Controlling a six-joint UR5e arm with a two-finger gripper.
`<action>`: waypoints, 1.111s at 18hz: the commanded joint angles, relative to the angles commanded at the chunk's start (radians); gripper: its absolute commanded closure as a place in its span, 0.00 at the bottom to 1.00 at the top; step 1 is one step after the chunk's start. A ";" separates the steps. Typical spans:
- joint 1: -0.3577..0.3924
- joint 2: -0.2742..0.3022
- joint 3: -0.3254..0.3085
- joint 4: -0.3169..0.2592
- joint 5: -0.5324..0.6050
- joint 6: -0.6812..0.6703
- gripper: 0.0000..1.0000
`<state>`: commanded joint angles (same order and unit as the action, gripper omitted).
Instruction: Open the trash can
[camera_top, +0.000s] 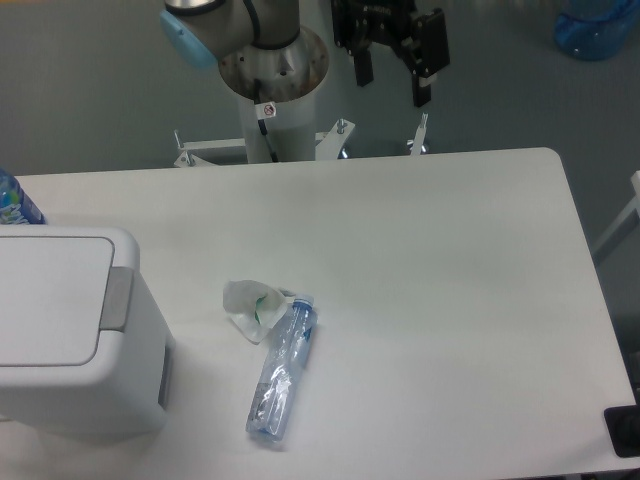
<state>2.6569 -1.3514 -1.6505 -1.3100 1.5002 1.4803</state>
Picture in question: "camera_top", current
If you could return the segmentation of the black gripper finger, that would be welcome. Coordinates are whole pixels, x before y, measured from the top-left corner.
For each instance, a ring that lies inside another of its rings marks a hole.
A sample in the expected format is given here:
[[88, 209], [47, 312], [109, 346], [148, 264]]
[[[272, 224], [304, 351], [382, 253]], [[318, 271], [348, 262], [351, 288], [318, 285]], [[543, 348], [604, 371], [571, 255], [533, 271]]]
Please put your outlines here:
[[374, 80], [371, 54], [368, 49], [359, 51], [353, 56], [356, 84], [365, 87]]
[[445, 13], [435, 8], [411, 18], [401, 34], [400, 59], [411, 74], [413, 104], [422, 107], [431, 100], [436, 74], [450, 64]]

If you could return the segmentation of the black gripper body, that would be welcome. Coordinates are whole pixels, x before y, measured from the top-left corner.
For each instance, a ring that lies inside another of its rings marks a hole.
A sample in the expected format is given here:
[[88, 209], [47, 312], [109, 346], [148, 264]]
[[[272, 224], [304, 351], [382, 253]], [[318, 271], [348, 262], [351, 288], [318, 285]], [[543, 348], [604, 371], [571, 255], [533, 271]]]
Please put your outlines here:
[[417, 16], [415, 1], [330, 2], [334, 43], [357, 53], [379, 43], [399, 44], [410, 36]]

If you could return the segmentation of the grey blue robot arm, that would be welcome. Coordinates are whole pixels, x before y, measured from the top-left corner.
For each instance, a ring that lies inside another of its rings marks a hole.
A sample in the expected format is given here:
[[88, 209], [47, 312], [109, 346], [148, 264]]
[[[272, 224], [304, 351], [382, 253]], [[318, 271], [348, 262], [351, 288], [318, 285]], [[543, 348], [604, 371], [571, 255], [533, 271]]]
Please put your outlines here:
[[[411, 75], [413, 103], [450, 63], [444, 12], [413, 1], [332, 1], [334, 44], [353, 61], [360, 87], [374, 79], [372, 44], [389, 47]], [[160, 14], [170, 43], [191, 65], [215, 65], [238, 95], [255, 103], [297, 100], [324, 80], [325, 44], [301, 23], [297, 1], [167, 1]]]

